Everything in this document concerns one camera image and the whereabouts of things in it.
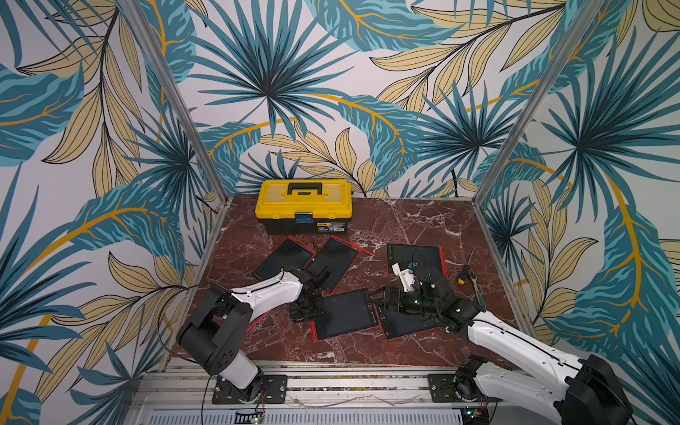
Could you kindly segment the writing tablet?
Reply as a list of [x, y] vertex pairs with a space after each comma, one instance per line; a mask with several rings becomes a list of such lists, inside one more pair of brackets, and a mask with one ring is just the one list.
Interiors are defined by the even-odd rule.
[[322, 299], [324, 312], [310, 328], [313, 341], [320, 342], [379, 325], [373, 300], [366, 289], [352, 290]]
[[258, 281], [265, 281], [277, 276], [282, 270], [291, 271], [306, 266], [313, 256], [313, 250], [299, 240], [287, 237], [251, 272], [251, 276]]
[[446, 259], [442, 247], [430, 245], [388, 244], [387, 269], [392, 272], [392, 265], [405, 262], [409, 267], [435, 267], [448, 276]]
[[417, 315], [386, 311], [382, 306], [375, 306], [384, 336], [387, 340], [412, 336], [424, 331], [437, 329], [433, 320]]
[[317, 277], [326, 276], [321, 289], [331, 294], [361, 254], [373, 256], [370, 251], [345, 239], [330, 237], [306, 266], [306, 270]]

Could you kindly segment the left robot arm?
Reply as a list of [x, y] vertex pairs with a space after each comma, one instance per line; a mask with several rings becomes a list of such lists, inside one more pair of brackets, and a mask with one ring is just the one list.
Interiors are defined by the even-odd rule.
[[178, 332], [177, 343], [207, 372], [230, 384], [244, 400], [254, 400], [264, 381], [261, 369], [241, 350], [253, 320], [287, 305], [294, 323], [323, 315], [322, 285], [330, 272], [281, 270], [253, 285], [209, 288]]

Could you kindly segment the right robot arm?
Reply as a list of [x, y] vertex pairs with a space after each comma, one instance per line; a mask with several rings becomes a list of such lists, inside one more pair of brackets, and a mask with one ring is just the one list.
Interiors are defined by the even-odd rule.
[[604, 359], [579, 358], [503, 322], [482, 305], [458, 297], [435, 267], [395, 263], [398, 287], [384, 289], [382, 309], [421, 316], [448, 334], [495, 352], [517, 367], [473, 357], [447, 381], [433, 378], [433, 398], [468, 402], [495, 398], [557, 424], [629, 424], [633, 407]]

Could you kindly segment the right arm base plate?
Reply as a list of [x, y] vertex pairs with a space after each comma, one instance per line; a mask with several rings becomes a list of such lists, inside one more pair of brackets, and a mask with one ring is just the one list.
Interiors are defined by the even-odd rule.
[[483, 399], [483, 393], [474, 379], [460, 374], [431, 374], [427, 376], [430, 398], [433, 403], [467, 402]]

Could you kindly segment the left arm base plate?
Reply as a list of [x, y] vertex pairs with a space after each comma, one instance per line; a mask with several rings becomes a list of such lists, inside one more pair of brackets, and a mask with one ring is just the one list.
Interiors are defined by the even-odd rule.
[[245, 389], [238, 389], [222, 376], [218, 376], [212, 396], [214, 405], [254, 404], [283, 405], [288, 390], [287, 375], [258, 374]]

